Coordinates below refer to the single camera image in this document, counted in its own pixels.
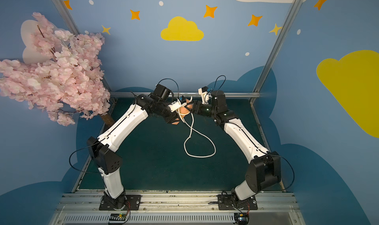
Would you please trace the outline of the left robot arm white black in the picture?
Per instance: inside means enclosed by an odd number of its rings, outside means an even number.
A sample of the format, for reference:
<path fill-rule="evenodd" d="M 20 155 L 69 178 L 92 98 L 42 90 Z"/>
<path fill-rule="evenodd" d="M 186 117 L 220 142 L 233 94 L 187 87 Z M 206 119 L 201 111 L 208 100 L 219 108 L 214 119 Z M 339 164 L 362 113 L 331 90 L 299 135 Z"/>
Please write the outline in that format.
<path fill-rule="evenodd" d="M 162 116 L 166 123 L 179 121 L 178 109 L 186 104 L 186 101 L 169 103 L 165 99 L 155 95 L 141 94 L 136 97 L 126 113 L 106 132 L 97 138 L 90 137 L 87 140 L 91 159 L 95 162 L 105 185 L 105 194 L 118 199 L 124 193 L 124 187 L 120 177 L 122 158 L 116 154 L 126 137 L 150 114 Z"/>

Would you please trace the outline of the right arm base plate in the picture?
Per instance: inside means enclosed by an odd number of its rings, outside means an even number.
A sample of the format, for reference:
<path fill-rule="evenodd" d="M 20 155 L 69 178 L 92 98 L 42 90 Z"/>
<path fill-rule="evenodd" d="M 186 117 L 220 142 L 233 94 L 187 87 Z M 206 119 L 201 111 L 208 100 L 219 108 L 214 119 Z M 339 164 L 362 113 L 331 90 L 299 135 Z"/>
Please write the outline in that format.
<path fill-rule="evenodd" d="M 217 205 L 219 210 L 258 210 L 255 196 L 251 196 L 245 200 L 239 200 L 232 194 L 218 194 Z"/>

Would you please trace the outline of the orange power strip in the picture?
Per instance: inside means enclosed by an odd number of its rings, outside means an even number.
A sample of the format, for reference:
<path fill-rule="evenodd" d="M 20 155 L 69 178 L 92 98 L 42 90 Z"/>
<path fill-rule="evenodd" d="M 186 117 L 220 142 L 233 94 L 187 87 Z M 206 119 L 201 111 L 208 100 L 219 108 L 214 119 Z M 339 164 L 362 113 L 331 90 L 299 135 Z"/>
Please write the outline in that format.
<path fill-rule="evenodd" d="M 184 107 L 181 107 L 179 110 L 175 111 L 177 112 L 178 116 L 179 116 L 179 119 L 182 121 L 182 122 L 185 122 L 185 116 L 190 114 L 190 111 L 192 109 L 192 106 L 190 104 L 192 104 L 192 99 L 186 99 L 187 100 L 187 105 L 184 106 Z"/>

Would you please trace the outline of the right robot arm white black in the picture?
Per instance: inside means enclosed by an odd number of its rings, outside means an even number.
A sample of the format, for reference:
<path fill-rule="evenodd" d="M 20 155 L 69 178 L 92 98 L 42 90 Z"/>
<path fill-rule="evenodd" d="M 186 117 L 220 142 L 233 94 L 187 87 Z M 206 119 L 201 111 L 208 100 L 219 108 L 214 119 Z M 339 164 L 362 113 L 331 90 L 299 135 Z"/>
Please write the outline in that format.
<path fill-rule="evenodd" d="M 241 149 L 249 166 L 245 180 L 234 189 L 235 200 L 246 200 L 281 181 L 281 159 L 277 152 L 262 146 L 246 129 L 236 113 L 228 109 L 223 91 L 211 93 L 212 103 L 195 100 L 187 109 L 191 113 L 211 117 Z"/>

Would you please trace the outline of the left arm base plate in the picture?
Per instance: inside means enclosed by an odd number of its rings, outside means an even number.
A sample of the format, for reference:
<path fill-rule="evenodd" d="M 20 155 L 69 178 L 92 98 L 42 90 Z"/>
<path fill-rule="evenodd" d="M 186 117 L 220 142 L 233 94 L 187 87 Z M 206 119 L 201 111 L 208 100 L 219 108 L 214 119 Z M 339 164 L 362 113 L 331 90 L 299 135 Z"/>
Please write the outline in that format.
<path fill-rule="evenodd" d="M 141 204 L 142 195 L 139 194 L 124 194 L 122 193 L 117 198 L 111 198 L 104 193 L 101 198 L 100 211 L 138 211 Z"/>

